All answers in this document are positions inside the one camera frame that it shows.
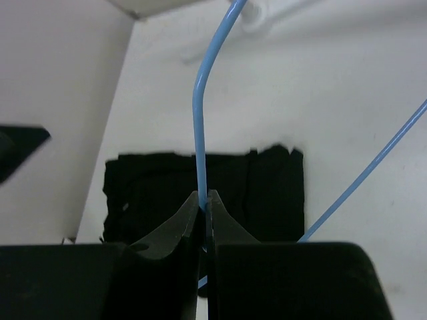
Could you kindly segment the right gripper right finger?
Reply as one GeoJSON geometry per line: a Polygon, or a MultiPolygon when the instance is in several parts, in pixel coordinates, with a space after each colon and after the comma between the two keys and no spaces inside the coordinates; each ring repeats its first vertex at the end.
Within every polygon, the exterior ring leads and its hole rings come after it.
{"type": "Polygon", "coordinates": [[[261,243],[227,212],[206,206],[210,319],[391,319],[375,268],[343,242],[261,243]]]}

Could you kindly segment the light blue wire hanger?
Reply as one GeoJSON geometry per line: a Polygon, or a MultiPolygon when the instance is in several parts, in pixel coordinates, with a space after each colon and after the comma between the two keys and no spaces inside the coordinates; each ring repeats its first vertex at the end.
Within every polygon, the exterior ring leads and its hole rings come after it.
{"type": "MultiPolygon", "coordinates": [[[[308,158],[305,240],[351,240],[373,256],[393,295],[426,288],[426,2],[319,1],[275,25],[258,57],[236,63],[261,75],[235,95],[262,137],[283,133],[308,158]]],[[[197,181],[207,191],[203,99],[226,37],[247,1],[234,1],[193,89],[197,181]]]]}

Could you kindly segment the black trousers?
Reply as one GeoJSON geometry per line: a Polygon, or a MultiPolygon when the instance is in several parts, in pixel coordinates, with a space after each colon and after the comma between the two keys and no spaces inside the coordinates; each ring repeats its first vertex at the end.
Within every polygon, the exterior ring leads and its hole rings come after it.
{"type": "MultiPolygon", "coordinates": [[[[300,151],[206,157],[207,185],[228,213],[259,241],[297,241],[305,229],[300,151]]],[[[168,220],[197,189],[195,159],[175,153],[127,154],[105,164],[103,238],[131,244],[168,220]]]]}

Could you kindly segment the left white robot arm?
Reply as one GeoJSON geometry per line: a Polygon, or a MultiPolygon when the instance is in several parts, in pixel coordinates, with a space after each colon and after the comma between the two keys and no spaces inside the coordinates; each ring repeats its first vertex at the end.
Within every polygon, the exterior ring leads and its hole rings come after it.
{"type": "Polygon", "coordinates": [[[1,184],[50,138],[42,126],[1,125],[1,184]]]}

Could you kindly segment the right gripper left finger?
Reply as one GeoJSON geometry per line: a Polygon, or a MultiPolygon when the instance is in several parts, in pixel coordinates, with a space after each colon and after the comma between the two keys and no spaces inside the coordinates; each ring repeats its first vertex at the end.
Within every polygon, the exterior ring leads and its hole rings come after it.
{"type": "Polygon", "coordinates": [[[2,319],[194,319],[197,193],[139,241],[1,248],[2,319]]]}

